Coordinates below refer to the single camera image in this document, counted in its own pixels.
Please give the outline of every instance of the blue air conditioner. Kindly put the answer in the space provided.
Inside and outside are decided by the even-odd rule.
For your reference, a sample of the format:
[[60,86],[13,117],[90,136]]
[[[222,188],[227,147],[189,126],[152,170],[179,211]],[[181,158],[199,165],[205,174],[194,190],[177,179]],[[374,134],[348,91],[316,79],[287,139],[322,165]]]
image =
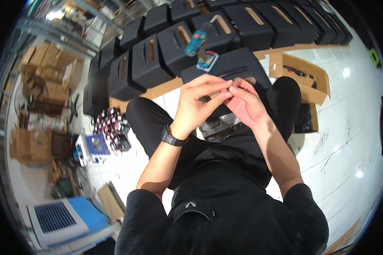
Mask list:
[[61,198],[27,206],[43,249],[77,241],[108,226],[108,218],[85,197]]

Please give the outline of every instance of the hand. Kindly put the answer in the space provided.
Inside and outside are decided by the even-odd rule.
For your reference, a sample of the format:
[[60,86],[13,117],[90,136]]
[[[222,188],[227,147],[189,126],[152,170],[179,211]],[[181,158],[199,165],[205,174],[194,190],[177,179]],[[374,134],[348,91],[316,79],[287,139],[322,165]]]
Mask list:
[[[225,81],[216,76],[203,74],[181,86],[177,113],[170,126],[172,136],[185,140],[224,100],[232,97],[232,94],[227,91],[231,84],[231,80]],[[207,103],[199,100],[202,96],[221,90],[225,91],[220,92]]]
[[253,129],[262,117],[268,116],[260,97],[247,81],[236,78],[229,91],[233,97],[227,99],[224,104],[249,128]]

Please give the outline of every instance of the person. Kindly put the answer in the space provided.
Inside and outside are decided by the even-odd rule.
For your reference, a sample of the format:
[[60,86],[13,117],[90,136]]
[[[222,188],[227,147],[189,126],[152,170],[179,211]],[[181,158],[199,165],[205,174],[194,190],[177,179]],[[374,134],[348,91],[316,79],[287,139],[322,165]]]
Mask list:
[[[223,103],[243,127],[217,143],[190,135]],[[149,163],[127,197],[115,254],[321,254],[327,221],[286,144],[300,105],[289,77],[264,92],[209,74],[181,87],[174,120],[154,102],[132,99],[127,119]],[[283,202],[266,194],[271,175]],[[174,190],[168,215],[166,188]]]

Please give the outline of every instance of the black t-shirt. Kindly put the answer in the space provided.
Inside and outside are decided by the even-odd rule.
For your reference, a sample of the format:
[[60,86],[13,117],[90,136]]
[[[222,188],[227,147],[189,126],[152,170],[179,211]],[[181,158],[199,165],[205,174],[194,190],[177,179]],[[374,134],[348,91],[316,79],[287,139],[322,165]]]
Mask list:
[[326,218],[305,184],[277,201],[217,163],[181,183],[166,215],[153,193],[135,190],[115,254],[321,254]]

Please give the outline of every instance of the knee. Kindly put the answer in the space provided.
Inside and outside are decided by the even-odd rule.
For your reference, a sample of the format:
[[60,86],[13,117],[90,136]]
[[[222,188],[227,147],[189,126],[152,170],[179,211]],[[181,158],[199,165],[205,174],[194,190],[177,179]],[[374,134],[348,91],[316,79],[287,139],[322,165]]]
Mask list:
[[289,94],[297,99],[298,101],[301,101],[301,89],[299,88],[298,83],[292,79],[291,77],[283,76],[279,78],[280,84],[284,85],[284,89],[286,91],[289,91]]
[[138,115],[142,109],[145,109],[147,107],[147,102],[150,101],[147,98],[133,98],[129,101],[128,105],[126,106],[126,118],[128,121],[132,119],[132,116]]

